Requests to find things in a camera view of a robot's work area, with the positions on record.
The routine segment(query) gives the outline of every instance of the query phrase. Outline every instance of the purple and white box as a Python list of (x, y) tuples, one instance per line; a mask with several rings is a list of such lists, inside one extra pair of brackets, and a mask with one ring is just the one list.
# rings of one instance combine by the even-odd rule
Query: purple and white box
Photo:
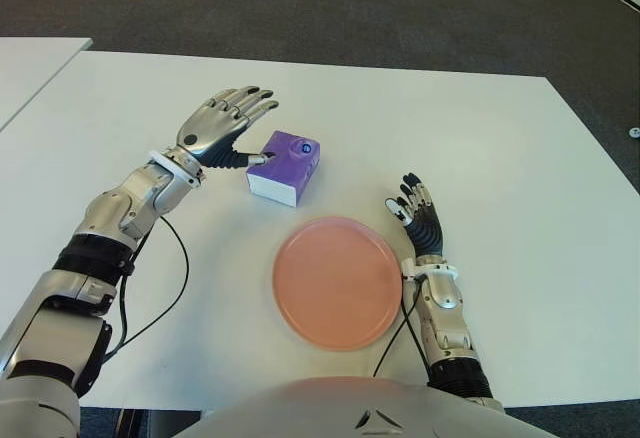
[(264, 165), (247, 169), (252, 193), (289, 206), (298, 206), (300, 197), (320, 160), (320, 143), (302, 136), (274, 131), (262, 149), (274, 153)]

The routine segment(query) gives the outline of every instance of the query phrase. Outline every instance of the robotic hand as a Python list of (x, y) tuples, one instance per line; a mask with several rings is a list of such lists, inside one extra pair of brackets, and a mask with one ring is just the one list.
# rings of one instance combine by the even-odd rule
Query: robotic hand
[(260, 103), (272, 95), (273, 91), (260, 90), (257, 86), (218, 93), (180, 128), (177, 145), (208, 168), (241, 168), (265, 163), (269, 159), (267, 155), (238, 153), (232, 146), (258, 118), (278, 106), (273, 100)]
[(177, 143), (134, 170), (88, 206), (84, 220), (0, 339), (2, 436), (75, 437), (78, 397), (97, 378), (111, 337), (100, 318), (134, 252), (155, 221), (204, 179), (202, 167), (239, 168), (266, 155), (239, 153), (236, 139), (278, 106), (256, 86), (229, 89), (205, 102)]
[(458, 272), (442, 257), (442, 228), (433, 200), (413, 173), (403, 181), (400, 189), (406, 200), (389, 198), (385, 204), (402, 222), (415, 249), (415, 261), (406, 259), (401, 267), (407, 280), (421, 284), (416, 309), (429, 364), (429, 385), (504, 411), (493, 399), (462, 316), (462, 295), (455, 284)]

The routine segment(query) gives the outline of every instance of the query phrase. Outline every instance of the white table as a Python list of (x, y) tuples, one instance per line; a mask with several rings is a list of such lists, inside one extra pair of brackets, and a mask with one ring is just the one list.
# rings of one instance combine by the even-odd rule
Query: white table
[[(409, 170), (437, 203), (467, 322), (506, 406), (640, 396), (640, 199), (535, 77), (83, 52), (0, 134), (0, 327), (96, 194), (173, 144), (212, 93), (246, 84), (273, 88), (281, 107), (238, 148), (259, 150), (274, 129), (321, 143), (301, 206), (250, 195), (239, 171), (209, 172), (169, 216), (192, 259), (181, 303), (104, 367), (83, 405), (211, 409), (298, 378), (370, 374), (390, 333), (348, 353), (305, 343), (277, 310), (271, 266), (294, 228), (336, 214), (408, 256), (383, 201)], [(182, 277), (158, 224), (129, 280), (132, 331)], [(116, 306), (109, 319), (117, 337)], [(424, 381), (408, 333), (381, 375)]]
[(0, 131), (89, 38), (0, 38)]

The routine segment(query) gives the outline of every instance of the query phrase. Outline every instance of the pink plate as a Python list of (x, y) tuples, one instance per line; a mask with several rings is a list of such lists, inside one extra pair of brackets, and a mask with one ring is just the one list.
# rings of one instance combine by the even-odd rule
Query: pink plate
[(348, 218), (310, 221), (282, 245), (273, 293), (291, 327), (330, 350), (355, 350), (391, 325), (402, 294), (389, 245)]

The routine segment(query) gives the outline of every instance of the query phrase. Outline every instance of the robot finger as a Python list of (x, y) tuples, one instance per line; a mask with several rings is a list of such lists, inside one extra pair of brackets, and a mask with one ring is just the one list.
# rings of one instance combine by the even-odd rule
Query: robot finger
[(404, 175), (402, 177), (402, 181), (404, 181), (407, 184), (407, 186), (409, 186), (410, 188), (413, 188), (418, 183), (420, 183), (420, 178), (418, 178), (413, 173), (409, 173), (408, 175)]
[(233, 116), (241, 117), (260, 101), (264, 100), (265, 98), (271, 98), (272, 96), (273, 91), (271, 90), (260, 90), (257, 93), (246, 96), (233, 106)]
[(249, 155), (248, 157), (249, 166), (264, 165), (273, 156), (275, 156), (275, 153), (260, 153), (259, 155)]
[(224, 108), (227, 106), (226, 101), (224, 101), (224, 99), (234, 91), (236, 91), (235, 88), (228, 88), (226, 90), (219, 91), (218, 93), (213, 95), (212, 98), (209, 98), (209, 100), (207, 100), (207, 102), (203, 106), (208, 106), (209, 108), (215, 108), (217, 105), (218, 108), (221, 108), (224, 110)]
[(400, 206), (404, 206), (405, 208), (409, 208), (409, 203), (407, 203), (406, 200), (404, 198), (402, 198), (401, 196), (396, 198), (396, 201), (398, 202), (398, 204)]
[(246, 120), (247, 128), (253, 125), (258, 118), (264, 116), (268, 111), (278, 107), (278, 102), (274, 100), (266, 101), (246, 113), (242, 119)]
[(407, 196), (407, 200), (409, 200), (409, 203), (411, 204), (411, 209), (413, 211), (417, 210), (418, 199), (413, 194), (413, 192), (409, 189), (409, 187), (403, 183), (402, 185), (400, 185), (400, 190), (402, 190), (402, 192)]
[(260, 88), (257, 86), (245, 86), (244, 88), (240, 88), (238, 90), (234, 90), (233, 92), (226, 95), (223, 99), (220, 100), (219, 104), (224, 103), (223, 110), (230, 110), (231, 107), (236, 106), (239, 102), (241, 102), (247, 96), (253, 95), (260, 91)]
[(404, 226), (409, 226), (413, 221), (413, 214), (411, 211), (399, 204), (393, 198), (387, 198), (384, 204), (391, 214), (398, 218)]
[(426, 206), (431, 206), (433, 204), (433, 200), (431, 199), (431, 195), (429, 194), (429, 190), (427, 190), (427, 187), (424, 186), (422, 182), (419, 182), (416, 185), (416, 189), (418, 190), (418, 196), (420, 197), (422, 202)]

